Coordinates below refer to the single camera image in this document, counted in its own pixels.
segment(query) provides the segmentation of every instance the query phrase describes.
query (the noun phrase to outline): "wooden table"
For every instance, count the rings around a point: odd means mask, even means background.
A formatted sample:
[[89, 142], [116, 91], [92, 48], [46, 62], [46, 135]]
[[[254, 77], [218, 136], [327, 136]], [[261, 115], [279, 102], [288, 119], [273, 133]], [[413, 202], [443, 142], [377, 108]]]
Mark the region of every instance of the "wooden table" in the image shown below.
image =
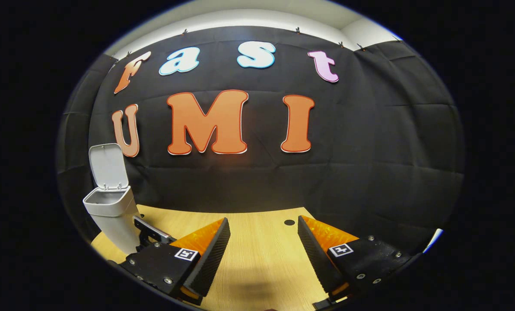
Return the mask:
[[[209, 311], [313, 311], [312, 303], [328, 298], [298, 237], [298, 216], [313, 218], [304, 207], [259, 213], [194, 213], [137, 205], [144, 220], [174, 238], [194, 232], [223, 217], [230, 240], [202, 300]], [[294, 225], [285, 225], [285, 220]], [[104, 258], [125, 261], [103, 232], [92, 246]]]

